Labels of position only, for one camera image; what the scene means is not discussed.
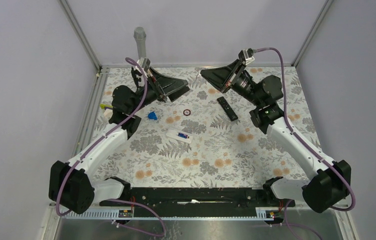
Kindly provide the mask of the black remote control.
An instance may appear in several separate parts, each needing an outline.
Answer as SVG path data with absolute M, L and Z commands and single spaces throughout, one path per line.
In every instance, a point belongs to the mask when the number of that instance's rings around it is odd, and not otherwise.
M 234 112 L 228 101 L 222 96 L 217 99 L 217 102 L 223 108 L 229 119 L 233 122 L 238 120 L 237 114 Z

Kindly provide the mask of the white AC remote control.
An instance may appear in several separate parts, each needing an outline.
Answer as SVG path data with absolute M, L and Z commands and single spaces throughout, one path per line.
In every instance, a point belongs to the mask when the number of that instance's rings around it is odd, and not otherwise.
M 181 141 L 181 142 L 184 142 L 184 143 L 187 143 L 187 144 L 191 144 L 192 140 L 193 140 L 193 137 L 190 133 L 183 132 L 183 131 L 177 130 L 175 128 L 169 128 L 166 132 L 166 136 L 171 138 L 171 139 Z

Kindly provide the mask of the light blue battery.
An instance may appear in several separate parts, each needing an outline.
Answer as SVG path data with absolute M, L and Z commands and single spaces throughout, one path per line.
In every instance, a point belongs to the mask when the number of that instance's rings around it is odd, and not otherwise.
M 188 139 L 189 138 L 189 135 L 187 135 L 185 133 L 182 133 L 182 132 L 179 132 L 178 136 L 181 137 L 181 138 L 184 138 L 184 139 Z

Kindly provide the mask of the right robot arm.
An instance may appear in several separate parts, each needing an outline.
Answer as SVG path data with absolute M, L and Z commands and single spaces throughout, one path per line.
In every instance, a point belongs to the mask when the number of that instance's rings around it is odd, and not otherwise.
M 323 153 L 295 128 L 277 103 L 286 99 L 284 79 L 269 75 L 255 82 L 245 68 L 242 61 L 236 60 L 227 66 L 203 69 L 200 74 L 221 93 L 233 90 L 254 104 L 256 108 L 250 111 L 253 125 L 279 143 L 308 178 L 267 180 L 263 201 L 269 206 L 281 200 L 303 201 L 316 213 L 335 209 L 335 204 L 353 195 L 350 165 Z

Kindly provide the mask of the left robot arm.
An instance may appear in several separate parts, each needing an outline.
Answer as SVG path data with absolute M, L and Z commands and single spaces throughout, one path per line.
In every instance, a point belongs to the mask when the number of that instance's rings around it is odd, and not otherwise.
M 173 102 L 189 91 L 187 80 L 165 76 L 152 67 L 131 69 L 137 89 L 126 85 L 112 93 L 112 116 L 102 134 L 67 162 L 56 161 L 50 172 L 49 199 L 77 214 L 92 204 L 112 199 L 126 205 L 131 198 L 130 184 L 118 177 L 92 181 L 97 168 L 112 151 L 127 142 L 137 131 L 141 118 L 136 112 L 154 101 Z

